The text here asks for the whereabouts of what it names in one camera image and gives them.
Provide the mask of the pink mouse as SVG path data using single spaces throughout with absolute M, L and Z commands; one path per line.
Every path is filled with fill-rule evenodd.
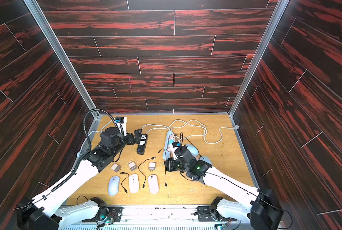
M 159 192 L 157 175 L 152 174 L 148 177 L 148 186 L 151 194 L 157 194 Z
M 129 176 L 129 189 L 132 194 L 139 191 L 139 178 L 136 173 Z

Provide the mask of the pink charger adapter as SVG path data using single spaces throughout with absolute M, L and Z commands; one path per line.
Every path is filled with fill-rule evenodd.
M 114 172 L 119 172 L 120 171 L 120 169 L 121 169 L 121 166 L 120 165 L 118 165 L 118 164 L 116 164 L 116 163 L 114 163 L 112 166 L 111 166 L 111 169 L 114 171 Z
M 128 167 L 130 168 L 131 171 L 134 171 L 137 169 L 137 165 L 135 162 L 128 163 Z

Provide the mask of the white mouse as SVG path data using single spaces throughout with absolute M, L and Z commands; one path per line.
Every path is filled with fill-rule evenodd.
M 113 176 L 109 180 L 108 185 L 108 194 L 110 196 L 115 196 L 119 192 L 119 186 L 120 186 L 120 177 L 119 176 Z

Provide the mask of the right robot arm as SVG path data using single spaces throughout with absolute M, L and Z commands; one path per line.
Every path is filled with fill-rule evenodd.
M 236 219 L 255 230 L 278 229 L 284 210 L 272 190 L 248 186 L 227 176 L 209 160 L 198 159 L 187 146 L 169 147 L 163 158 L 166 171 L 179 171 L 186 179 L 213 187 L 234 199 L 216 197 L 208 212 L 213 220 Z

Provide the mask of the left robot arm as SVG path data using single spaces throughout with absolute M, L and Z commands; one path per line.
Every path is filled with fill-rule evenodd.
M 142 130 L 122 134 L 116 127 L 101 133 L 101 141 L 82 154 L 71 172 L 32 199 L 22 199 L 16 207 L 17 226 L 21 230 L 61 230 L 85 219 L 105 221 L 106 203 L 94 198 L 83 205 L 60 208 L 83 184 L 103 171 L 120 156 L 127 145 L 140 143 Z

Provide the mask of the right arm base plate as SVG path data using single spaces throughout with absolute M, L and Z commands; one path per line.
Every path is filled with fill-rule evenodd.
M 194 216 L 198 217 L 199 222 L 208 222 L 208 221 L 219 221 L 219 222 L 228 222 L 228 221 L 236 221 L 235 218 L 225 218 L 220 214 L 217 214 L 216 210 L 211 211 L 209 206 L 198 206 L 196 211 L 193 213 Z

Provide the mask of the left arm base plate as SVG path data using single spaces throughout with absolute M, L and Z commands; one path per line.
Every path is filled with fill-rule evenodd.
M 82 222 L 92 222 L 92 223 L 114 223 L 114 222 L 120 222 L 123 212 L 123 207 L 115 207 L 115 206 L 107 206 L 101 207 L 98 211 L 98 213 L 95 215 L 94 218 L 88 218 L 83 220 Z

